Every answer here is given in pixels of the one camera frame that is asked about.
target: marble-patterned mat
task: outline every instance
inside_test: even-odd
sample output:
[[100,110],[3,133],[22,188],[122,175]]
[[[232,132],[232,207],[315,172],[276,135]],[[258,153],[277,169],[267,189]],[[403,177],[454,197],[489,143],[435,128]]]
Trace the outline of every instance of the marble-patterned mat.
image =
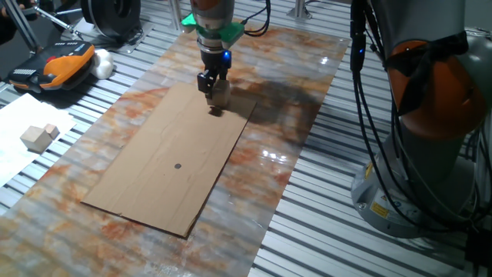
[[247,275],[347,45],[270,27],[232,47],[232,93],[258,105],[191,234],[180,239],[80,201],[168,88],[196,83],[203,69],[196,34],[181,35],[0,218],[0,275]]

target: cardboard sheet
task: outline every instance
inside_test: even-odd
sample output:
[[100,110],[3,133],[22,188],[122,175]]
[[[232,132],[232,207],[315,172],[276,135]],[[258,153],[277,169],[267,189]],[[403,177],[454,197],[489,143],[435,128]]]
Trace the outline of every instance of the cardboard sheet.
[[255,104],[212,115],[196,85],[174,85],[83,202],[186,236]]

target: white paper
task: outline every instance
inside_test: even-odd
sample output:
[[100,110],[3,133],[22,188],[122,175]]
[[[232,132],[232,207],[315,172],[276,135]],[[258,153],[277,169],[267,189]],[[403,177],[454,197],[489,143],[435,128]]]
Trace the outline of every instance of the white paper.
[[0,109],[0,187],[39,157],[21,141],[29,126],[53,124],[60,131],[56,137],[59,140],[75,126],[71,119],[67,112],[41,103],[28,93]]

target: metal grating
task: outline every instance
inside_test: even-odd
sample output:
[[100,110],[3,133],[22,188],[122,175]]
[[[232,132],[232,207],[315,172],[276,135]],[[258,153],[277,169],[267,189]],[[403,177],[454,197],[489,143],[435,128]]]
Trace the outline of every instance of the metal grating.
[[[276,0],[271,24],[349,38],[349,5],[313,2],[313,18],[286,16],[294,0]],[[262,1],[237,0],[235,16],[245,18],[264,7]],[[189,2],[181,3],[184,15]],[[255,20],[262,22],[265,15]],[[138,79],[178,37],[167,2],[142,0],[141,20],[154,29],[131,54],[115,53],[108,80],[88,78],[57,104],[77,125],[32,164],[0,188],[0,215],[14,205],[67,149]],[[433,276],[468,275],[462,235],[441,239],[395,239],[373,230],[354,210],[350,186],[354,172],[368,160],[362,142],[349,70],[350,47],[335,75],[301,157],[271,221],[250,276]],[[378,131],[389,133],[390,88],[376,55],[368,53],[363,83]],[[0,83],[0,104],[20,95]]]

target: metal pole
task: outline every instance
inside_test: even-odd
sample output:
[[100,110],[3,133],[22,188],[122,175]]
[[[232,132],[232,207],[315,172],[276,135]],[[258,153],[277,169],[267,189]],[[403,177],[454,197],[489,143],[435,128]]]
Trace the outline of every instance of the metal pole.
[[31,29],[28,20],[22,14],[21,9],[18,7],[18,4],[14,0],[2,0],[2,3],[5,9],[8,12],[8,15],[14,22],[15,26],[17,26],[19,34],[24,39],[25,44],[27,44],[31,54],[38,53],[42,50],[41,45],[39,44],[38,38]]
[[72,34],[76,34],[79,38],[81,38],[81,33],[77,30],[74,29],[74,26],[72,25],[69,25],[65,22],[63,22],[62,20],[56,18],[55,16],[49,14],[48,12],[45,12],[44,10],[40,9],[38,6],[34,7],[34,10],[36,10],[37,12],[39,12],[39,14],[44,17],[44,18],[47,18],[49,20],[51,20],[52,22],[60,25],[61,27],[67,29],[70,31],[70,33]]
[[67,15],[67,14],[71,14],[74,12],[82,12],[82,9],[81,8],[75,8],[75,9],[68,10],[68,11],[57,12],[56,15]]
[[174,29],[181,31],[181,6],[179,0],[168,0],[171,9],[172,25]]
[[296,0],[295,7],[287,13],[293,18],[311,19],[313,15],[306,9],[306,0]]

